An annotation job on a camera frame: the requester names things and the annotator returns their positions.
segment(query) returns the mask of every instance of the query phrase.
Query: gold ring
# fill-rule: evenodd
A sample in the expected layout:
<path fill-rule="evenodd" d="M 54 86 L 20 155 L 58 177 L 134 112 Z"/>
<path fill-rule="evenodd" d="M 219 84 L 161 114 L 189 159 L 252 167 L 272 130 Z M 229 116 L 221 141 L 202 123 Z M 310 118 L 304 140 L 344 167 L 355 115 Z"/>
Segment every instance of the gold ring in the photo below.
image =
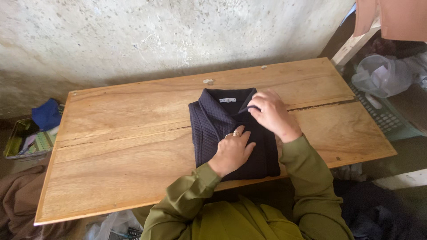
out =
<path fill-rule="evenodd" d="M 233 136 L 239 136 L 239 137 L 240 137 L 240 131 L 236 129 L 236 130 L 233 132 Z"/>

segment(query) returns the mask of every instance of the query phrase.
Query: white tag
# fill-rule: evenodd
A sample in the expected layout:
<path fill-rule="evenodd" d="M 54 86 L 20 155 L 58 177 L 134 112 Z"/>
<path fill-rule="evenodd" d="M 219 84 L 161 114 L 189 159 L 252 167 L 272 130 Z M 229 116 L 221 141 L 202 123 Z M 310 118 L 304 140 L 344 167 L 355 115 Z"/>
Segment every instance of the white tag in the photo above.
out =
<path fill-rule="evenodd" d="M 219 100 L 219 102 L 235 102 L 236 101 L 236 99 L 235 98 L 233 98 L 233 97 L 229 97 L 229 98 L 221 98 L 220 100 Z"/>

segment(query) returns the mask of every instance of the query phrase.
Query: wooden table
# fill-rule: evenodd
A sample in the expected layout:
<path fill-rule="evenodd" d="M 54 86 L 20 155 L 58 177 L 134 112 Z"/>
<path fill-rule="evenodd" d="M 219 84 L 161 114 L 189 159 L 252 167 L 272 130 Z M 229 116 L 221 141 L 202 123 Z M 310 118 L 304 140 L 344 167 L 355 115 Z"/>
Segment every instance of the wooden table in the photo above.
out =
<path fill-rule="evenodd" d="M 396 154 L 327 58 L 72 91 L 35 224 L 159 202 L 195 168 L 188 104 L 202 89 L 273 88 L 329 167 Z M 217 190 L 268 181 L 222 182 Z"/>

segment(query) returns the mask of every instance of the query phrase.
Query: hand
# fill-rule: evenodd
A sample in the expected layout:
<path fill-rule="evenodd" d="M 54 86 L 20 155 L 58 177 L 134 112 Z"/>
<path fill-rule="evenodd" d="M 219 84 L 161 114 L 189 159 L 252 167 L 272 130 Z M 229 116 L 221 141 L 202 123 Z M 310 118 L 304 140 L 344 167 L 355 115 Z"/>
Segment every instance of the hand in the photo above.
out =
<path fill-rule="evenodd" d="M 283 143 L 289 143 L 302 136 L 302 131 L 295 118 L 289 115 L 286 106 L 279 95 L 271 89 L 255 93 L 248 106 L 248 111 L 266 129 L 275 133 Z"/>
<path fill-rule="evenodd" d="M 241 125 L 236 131 L 241 134 L 244 129 L 245 126 Z M 215 156 L 208 161 L 208 164 L 219 177 L 223 178 L 237 170 L 248 160 L 255 145 L 257 145 L 256 143 L 249 143 L 246 146 L 250 135 L 251 132 L 249 131 L 238 136 L 230 134 L 218 143 L 218 150 Z"/>

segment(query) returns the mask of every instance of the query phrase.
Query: quilted fabric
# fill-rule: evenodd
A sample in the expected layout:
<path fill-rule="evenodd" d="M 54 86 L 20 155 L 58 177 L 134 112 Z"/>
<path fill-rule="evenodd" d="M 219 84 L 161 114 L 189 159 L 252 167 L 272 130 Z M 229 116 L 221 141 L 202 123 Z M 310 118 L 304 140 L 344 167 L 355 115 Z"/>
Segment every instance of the quilted fabric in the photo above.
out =
<path fill-rule="evenodd" d="M 190 120 L 196 167 L 209 161 L 216 153 L 218 142 L 239 125 L 251 131 L 248 143 L 256 142 L 248 161 L 222 180 L 260 179 L 278 176 L 280 168 L 274 134 L 261 126 L 246 111 L 255 88 L 242 90 L 204 89 L 197 102 L 190 103 Z M 220 99 L 233 98 L 233 102 Z"/>

